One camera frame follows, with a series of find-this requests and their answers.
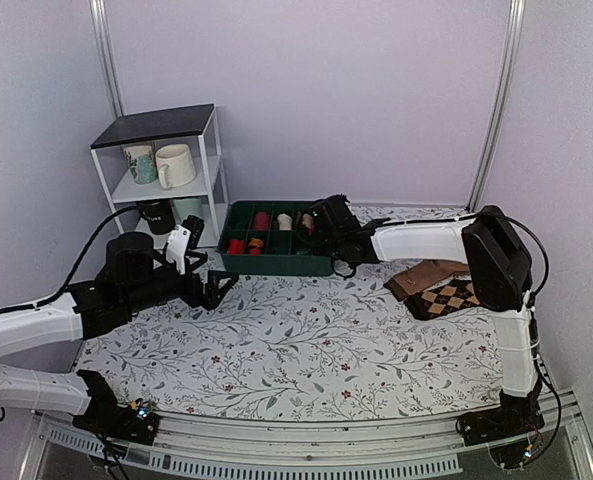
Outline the green divided storage box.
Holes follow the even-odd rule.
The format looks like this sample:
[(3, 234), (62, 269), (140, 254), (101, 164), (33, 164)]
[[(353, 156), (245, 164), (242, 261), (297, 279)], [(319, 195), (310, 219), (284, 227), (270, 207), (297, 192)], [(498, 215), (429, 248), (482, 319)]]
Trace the green divided storage box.
[[(296, 217), (309, 203), (296, 200), (241, 200), (229, 207), (217, 251), (225, 268), (245, 275), (315, 276), (326, 277), (333, 273), (332, 261), (312, 251), (297, 237)], [(264, 211), (272, 216), (269, 231), (253, 229), (256, 213)], [(276, 217), (287, 213), (293, 218), (291, 231), (279, 231)], [(252, 237), (266, 241), (262, 255), (228, 255), (231, 239), (244, 239), (245, 247)]]

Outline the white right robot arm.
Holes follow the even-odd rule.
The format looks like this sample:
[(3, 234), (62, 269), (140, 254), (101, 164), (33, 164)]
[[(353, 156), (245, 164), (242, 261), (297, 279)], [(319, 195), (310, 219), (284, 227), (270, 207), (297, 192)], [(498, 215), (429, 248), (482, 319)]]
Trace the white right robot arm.
[(532, 417), (523, 398), (535, 395), (539, 376), (532, 257), (520, 235), (528, 229), (496, 206), (445, 219), (375, 219), (361, 224), (343, 195), (308, 206), (315, 252), (351, 268), (402, 259), (446, 260), (468, 266), (474, 294), (489, 310), (502, 365), (501, 391), (511, 397), (493, 415), (493, 427), (513, 436)]

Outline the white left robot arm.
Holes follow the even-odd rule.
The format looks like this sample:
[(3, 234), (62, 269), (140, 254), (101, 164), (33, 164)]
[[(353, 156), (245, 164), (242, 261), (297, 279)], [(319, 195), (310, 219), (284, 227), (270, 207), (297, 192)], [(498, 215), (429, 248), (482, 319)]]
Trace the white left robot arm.
[(145, 233), (121, 234), (107, 243), (105, 264), (94, 279), (67, 280), (47, 298), (1, 308), (0, 408), (67, 413), (104, 434), (117, 433), (124, 417), (145, 419), (148, 408), (121, 406), (98, 372), (55, 374), (10, 367), (2, 360), (45, 345), (104, 336), (171, 300), (215, 309), (238, 276), (214, 270), (198, 274), (208, 259), (196, 249), (202, 230), (202, 220), (190, 216), (172, 228), (162, 250)]

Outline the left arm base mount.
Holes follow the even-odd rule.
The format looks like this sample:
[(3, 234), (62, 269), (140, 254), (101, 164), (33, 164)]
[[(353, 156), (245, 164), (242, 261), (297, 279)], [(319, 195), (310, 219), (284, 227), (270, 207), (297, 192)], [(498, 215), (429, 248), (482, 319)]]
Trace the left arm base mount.
[(152, 446), (160, 424), (160, 416), (151, 403), (137, 399), (135, 404), (122, 405), (113, 390), (97, 372), (79, 370), (90, 403), (80, 415), (74, 415), (72, 425), (103, 438), (118, 439)]

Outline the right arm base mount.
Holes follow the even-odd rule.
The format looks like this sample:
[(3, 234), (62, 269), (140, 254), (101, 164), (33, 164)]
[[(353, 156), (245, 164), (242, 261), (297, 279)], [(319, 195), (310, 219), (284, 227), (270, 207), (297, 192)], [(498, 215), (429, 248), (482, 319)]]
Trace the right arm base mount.
[(497, 467), (504, 471), (516, 471), (532, 465), (552, 446), (562, 421), (562, 401), (556, 391), (552, 391), (556, 401), (556, 423), (548, 440), (544, 440), (540, 429), (545, 426), (544, 418), (535, 395), (514, 401), (501, 394), (501, 406), (497, 408), (468, 412), (460, 415), (455, 422), (456, 432), (466, 446), (480, 445), (506, 440), (524, 435), (522, 442), (505, 444), (489, 450), (490, 457)]

